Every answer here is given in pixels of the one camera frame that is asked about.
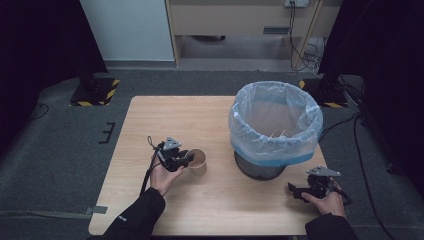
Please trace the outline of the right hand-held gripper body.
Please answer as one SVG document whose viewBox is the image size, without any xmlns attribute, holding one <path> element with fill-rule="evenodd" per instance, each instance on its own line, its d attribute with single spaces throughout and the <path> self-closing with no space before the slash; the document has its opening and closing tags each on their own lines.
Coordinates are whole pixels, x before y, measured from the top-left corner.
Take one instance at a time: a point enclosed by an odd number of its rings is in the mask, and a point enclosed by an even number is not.
<svg viewBox="0 0 424 240">
<path fill-rule="evenodd" d="M 317 166 L 307 170 L 307 182 L 310 186 L 311 195 L 326 197 L 330 192 L 337 189 L 333 177 L 339 177 L 341 173 L 324 166 Z"/>
</svg>

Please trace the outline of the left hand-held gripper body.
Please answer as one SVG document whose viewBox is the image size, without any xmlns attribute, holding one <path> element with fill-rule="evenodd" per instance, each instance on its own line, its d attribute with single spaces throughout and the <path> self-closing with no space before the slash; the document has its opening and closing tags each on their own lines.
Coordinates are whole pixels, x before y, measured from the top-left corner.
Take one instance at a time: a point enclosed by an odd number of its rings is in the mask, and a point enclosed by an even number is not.
<svg viewBox="0 0 424 240">
<path fill-rule="evenodd" d="M 160 163 L 166 168 L 169 172 L 176 171 L 177 161 L 182 159 L 179 156 L 181 143 L 172 137 L 167 137 L 165 141 L 162 141 L 156 147 L 156 154 L 160 160 Z"/>
</svg>

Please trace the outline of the brown paper cup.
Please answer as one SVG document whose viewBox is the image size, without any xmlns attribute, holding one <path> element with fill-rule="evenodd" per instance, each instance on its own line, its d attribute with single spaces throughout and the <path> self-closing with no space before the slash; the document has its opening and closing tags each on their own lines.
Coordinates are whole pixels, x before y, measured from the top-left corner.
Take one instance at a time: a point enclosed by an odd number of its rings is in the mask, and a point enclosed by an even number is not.
<svg viewBox="0 0 424 240">
<path fill-rule="evenodd" d="M 201 149 L 192 149 L 195 153 L 194 159 L 188 168 L 198 176 L 203 176 L 207 171 L 206 154 Z"/>
</svg>

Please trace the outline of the metal trash bin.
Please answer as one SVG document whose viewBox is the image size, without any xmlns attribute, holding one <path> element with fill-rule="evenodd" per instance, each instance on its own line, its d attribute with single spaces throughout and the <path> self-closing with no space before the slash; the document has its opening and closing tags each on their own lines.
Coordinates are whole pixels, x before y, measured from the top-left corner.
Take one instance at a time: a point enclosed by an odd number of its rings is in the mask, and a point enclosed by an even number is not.
<svg viewBox="0 0 424 240">
<path fill-rule="evenodd" d="M 237 152 L 234 152 L 234 158 L 241 172 L 254 180 L 269 181 L 280 176 L 285 170 L 285 166 L 274 167 L 252 164 L 241 157 Z"/>
</svg>

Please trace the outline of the trash bin with blue bag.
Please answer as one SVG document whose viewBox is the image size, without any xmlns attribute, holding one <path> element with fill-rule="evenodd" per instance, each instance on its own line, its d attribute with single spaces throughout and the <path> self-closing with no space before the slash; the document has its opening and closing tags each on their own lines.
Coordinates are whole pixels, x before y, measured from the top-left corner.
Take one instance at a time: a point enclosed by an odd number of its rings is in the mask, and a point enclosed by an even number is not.
<svg viewBox="0 0 424 240">
<path fill-rule="evenodd" d="M 287 166 L 312 158 L 323 130 L 314 98 L 280 81 L 245 85 L 228 115 L 230 143 L 241 157 L 259 166 Z M 278 129 L 277 137 L 270 135 Z M 283 130 L 286 136 L 279 137 Z"/>
</svg>

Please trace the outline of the person's right hand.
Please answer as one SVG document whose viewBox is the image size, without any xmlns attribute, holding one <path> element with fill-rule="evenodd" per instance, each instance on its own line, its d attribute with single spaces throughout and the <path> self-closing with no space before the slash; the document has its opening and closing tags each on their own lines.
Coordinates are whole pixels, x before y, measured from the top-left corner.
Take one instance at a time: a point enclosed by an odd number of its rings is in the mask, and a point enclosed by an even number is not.
<svg viewBox="0 0 424 240">
<path fill-rule="evenodd" d="M 314 197 L 310 203 L 318 209 L 321 215 L 332 214 L 335 216 L 346 217 L 343 198 L 337 192 L 330 192 L 323 199 Z"/>
</svg>

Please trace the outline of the person's left hand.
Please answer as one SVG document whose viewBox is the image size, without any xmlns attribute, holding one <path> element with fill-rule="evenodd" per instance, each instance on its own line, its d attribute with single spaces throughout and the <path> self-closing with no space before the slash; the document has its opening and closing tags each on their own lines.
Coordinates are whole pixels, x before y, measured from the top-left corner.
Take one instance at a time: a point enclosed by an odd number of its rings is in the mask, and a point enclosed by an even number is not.
<svg viewBox="0 0 424 240">
<path fill-rule="evenodd" d="M 180 166 L 176 171 L 169 172 L 163 167 L 160 160 L 155 158 L 150 174 L 150 187 L 156 189 L 164 196 L 171 189 L 175 180 L 183 174 L 183 171 L 184 167 Z"/>
</svg>

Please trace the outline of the black striped stand base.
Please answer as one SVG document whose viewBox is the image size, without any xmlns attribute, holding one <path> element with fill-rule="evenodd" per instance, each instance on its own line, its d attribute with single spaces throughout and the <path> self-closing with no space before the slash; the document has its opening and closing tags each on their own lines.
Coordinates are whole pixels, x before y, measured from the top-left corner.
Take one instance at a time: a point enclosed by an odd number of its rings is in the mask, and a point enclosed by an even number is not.
<svg viewBox="0 0 424 240">
<path fill-rule="evenodd" d="M 321 107 L 346 107 L 347 99 L 343 86 L 320 78 L 306 78 L 299 81 L 302 90 L 309 93 Z"/>
<path fill-rule="evenodd" d="M 115 78 L 97 78 L 88 86 L 80 83 L 70 99 L 71 106 L 104 106 L 114 96 L 120 81 Z"/>
</svg>

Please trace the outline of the grey tape piece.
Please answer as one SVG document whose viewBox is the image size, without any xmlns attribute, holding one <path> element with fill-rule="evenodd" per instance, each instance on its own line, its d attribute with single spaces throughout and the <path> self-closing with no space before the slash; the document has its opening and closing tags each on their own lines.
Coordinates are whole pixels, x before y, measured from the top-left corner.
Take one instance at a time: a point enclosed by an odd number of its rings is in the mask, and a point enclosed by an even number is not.
<svg viewBox="0 0 424 240">
<path fill-rule="evenodd" d="M 106 214 L 108 207 L 106 206 L 92 206 L 92 207 L 87 207 L 85 209 L 84 214 L 86 215 L 92 215 L 93 213 L 97 213 L 97 214 Z"/>
</svg>

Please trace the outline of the dark curtain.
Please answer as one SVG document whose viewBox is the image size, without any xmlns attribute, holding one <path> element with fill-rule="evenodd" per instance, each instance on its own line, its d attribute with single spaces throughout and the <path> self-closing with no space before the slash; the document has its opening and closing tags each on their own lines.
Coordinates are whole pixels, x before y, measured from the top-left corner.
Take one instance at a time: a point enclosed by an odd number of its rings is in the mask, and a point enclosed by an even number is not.
<svg viewBox="0 0 424 240">
<path fill-rule="evenodd" d="M 78 77 L 93 94 L 105 70 L 80 0 L 0 0 L 0 156 L 44 88 Z"/>
<path fill-rule="evenodd" d="M 424 198 L 424 0 L 342 0 L 320 72 L 364 80 L 370 128 Z"/>
</svg>

